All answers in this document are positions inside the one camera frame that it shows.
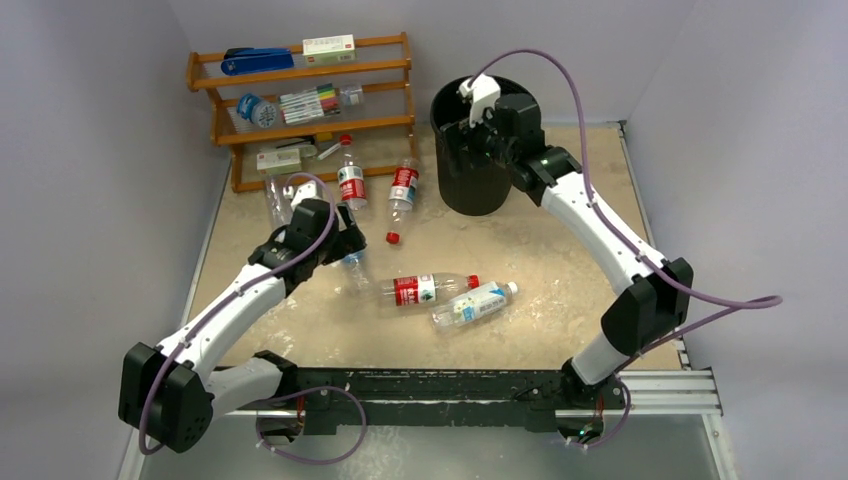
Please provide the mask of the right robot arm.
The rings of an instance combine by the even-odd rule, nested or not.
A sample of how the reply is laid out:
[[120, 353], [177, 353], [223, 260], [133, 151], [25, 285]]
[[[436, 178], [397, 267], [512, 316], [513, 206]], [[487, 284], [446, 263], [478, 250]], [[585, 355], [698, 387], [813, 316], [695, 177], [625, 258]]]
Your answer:
[[448, 152], [474, 167], [498, 165], [519, 191], [561, 221], [589, 251], [616, 298], [600, 333], [563, 366], [561, 392], [576, 407], [601, 384], [687, 316], [694, 272], [643, 241], [600, 197], [565, 148], [546, 142], [541, 112], [527, 93], [475, 94], [459, 89], [459, 119], [441, 127]]

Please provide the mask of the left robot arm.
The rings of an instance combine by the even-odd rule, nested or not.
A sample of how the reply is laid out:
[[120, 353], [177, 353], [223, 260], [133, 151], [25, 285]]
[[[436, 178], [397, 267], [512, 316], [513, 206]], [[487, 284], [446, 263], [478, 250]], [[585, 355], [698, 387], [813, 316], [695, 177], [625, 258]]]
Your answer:
[[268, 352], [225, 370], [224, 354], [314, 270], [366, 246], [345, 203], [301, 201], [290, 222], [249, 255], [232, 283], [187, 325], [123, 359], [118, 417], [176, 453], [192, 448], [212, 422], [252, 402], [284, 409], [297, 399], [296, 367]]

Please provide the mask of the blue label clear bottle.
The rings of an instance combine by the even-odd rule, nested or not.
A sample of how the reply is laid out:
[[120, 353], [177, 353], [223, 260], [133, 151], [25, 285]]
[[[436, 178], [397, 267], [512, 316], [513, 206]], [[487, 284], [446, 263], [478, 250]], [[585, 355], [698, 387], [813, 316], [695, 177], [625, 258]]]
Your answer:
[[346, 255], [341, 262], [347, 272], [352, 289], [355, 291], [367, 291], [370, 289], [372, 280], [367, 268], [364, 250]]

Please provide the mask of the white label clear bottle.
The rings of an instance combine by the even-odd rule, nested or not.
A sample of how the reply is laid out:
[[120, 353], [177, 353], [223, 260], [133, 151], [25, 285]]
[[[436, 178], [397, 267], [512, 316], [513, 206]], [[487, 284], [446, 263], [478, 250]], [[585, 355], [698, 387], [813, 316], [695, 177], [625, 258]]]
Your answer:
[[518, 293], [515, 282], [487, 282], [433, 308], [431, 320], [438, 329], [462, 327], [503, 310]]

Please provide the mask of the wooden three-tier shelf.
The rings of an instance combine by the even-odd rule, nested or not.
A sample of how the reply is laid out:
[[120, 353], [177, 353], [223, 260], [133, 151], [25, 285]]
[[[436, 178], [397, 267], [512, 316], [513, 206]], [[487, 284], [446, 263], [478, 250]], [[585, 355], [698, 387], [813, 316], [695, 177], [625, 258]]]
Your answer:
[[189, 54], [186, 85], [210, 100], [210, 138], [230, 151], [234, 192], [261, 189], [259, 149], [287, 140], [322, 149], [341, 134], [387, 129], [405, 135], [405, 154], [417, 156], [408, 35], [353, 38], [336, 47], [332, 64], [302, 45]]

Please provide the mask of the black ribbed waste bin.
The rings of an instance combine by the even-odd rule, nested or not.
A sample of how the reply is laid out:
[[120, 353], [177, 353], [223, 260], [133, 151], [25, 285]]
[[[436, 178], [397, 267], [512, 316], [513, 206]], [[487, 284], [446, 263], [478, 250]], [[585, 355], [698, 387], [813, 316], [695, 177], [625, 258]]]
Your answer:
[[465, 77], [445, 84], [430, 104], [430, 126], [435, 134], [438, 188], [442, 200], [465, 216], [484, 216], [498, 210], [512, 189], [507, 172], [485, 156], [458, 150], [461, 139], [452, 125], [469, 116], [469, 106], [458, 89]]

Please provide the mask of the red label bottle red cap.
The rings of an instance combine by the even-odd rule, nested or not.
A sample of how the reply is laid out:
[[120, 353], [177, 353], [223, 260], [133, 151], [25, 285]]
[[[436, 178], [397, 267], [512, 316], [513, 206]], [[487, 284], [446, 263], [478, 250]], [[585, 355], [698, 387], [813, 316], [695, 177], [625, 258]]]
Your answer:
[[365, 175], [352, 136], [341, 135], [339, 144], [341, 166], [337, 171], [337, 181], [342, 200], [351, 210], [362, 210], [368, 204]]

